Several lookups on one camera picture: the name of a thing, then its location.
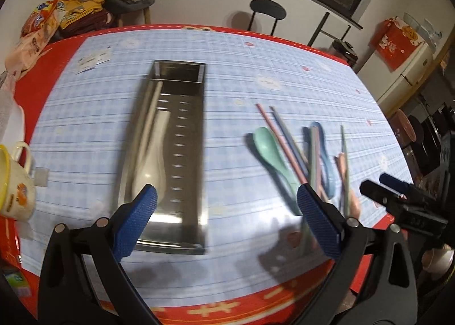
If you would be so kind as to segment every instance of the chair leg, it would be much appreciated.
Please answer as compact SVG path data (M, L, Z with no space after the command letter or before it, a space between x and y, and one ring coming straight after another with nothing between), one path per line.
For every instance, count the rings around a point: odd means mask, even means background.
M144 20L145 24L151 24L152 22L150 21L150 8L144 8Z
M273 35L274 35L275 27L277 27L277 22L278 22L278 20L275 20L274 26L272 27L272 32L270 33L270 36L273 36Z
M248 25L247 31L251 31L251 25L253 24L253 20L254 20L254 15L255 14L256 14L256 12L253 12L253 14L251 15L250 24Z

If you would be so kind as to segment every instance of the screw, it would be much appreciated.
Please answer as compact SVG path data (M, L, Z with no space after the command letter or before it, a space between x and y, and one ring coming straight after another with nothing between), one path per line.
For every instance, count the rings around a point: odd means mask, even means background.
M354 217L349 217L347 220L346 220L346 223L350 226L350 227L358 227L360 225L358 219L354 218Z
M61 233L64 229L65 229L64 224L60 223L60 224L58 224L58 225L54 228L54 231L55 231L56 233Z
M390 229L391 229L394 233L399 233L399 232L400 232L400 227L399 227L397 224L395 224L395 223L391 224Z
M108 225L108 223L109 223L109 219L106 218L106 217L101 217L101 218L96 220L96 225L98 227L105 227L105 226Z

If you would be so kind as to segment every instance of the wooden edge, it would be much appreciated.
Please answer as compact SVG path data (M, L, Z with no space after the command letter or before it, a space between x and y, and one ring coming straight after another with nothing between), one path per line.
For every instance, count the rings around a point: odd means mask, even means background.
M412 87L412 89L405 95L403 96L395 106L392 107L392 109L387 110L384 114L386 118L390 118L393 116L393 114L401 108L402 105L404 105L408 100L414 98L419 89L422 87L422 85L425 83L425 81L429 78L429 76L433 73L433 71L439 66L441 63L442 59L446 55L446 53L449 51L450 47L452 46L452 43L455 40L455 25L452 28L452 31L450 32L449 37L447 38L447 41L445 42L444 46L436 56L436 58L431 62L431 64L427 67L425 70L422 78L420 81Z

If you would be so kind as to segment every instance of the mug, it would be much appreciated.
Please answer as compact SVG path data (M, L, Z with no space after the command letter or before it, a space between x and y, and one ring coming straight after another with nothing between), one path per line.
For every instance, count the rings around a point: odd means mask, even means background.
M26 163L19 161L20 151L26 150ZM0 145L0 214L15 220L27 221L35 207L35 185L29 173L33 157L25 142L17 142L10 155L6 147Z

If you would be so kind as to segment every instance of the yellow rim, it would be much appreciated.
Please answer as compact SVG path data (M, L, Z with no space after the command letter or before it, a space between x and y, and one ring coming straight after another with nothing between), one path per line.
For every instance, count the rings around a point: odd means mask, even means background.
M6 199L6 190L8 189L8 182L10 180L10 153L8 153L8 150L4 145L0 145L0 152L3 152L3 155L5 157L5 163L6 163L6 178L5 182L0 184L0 210L3 207L3 203L5 202Z

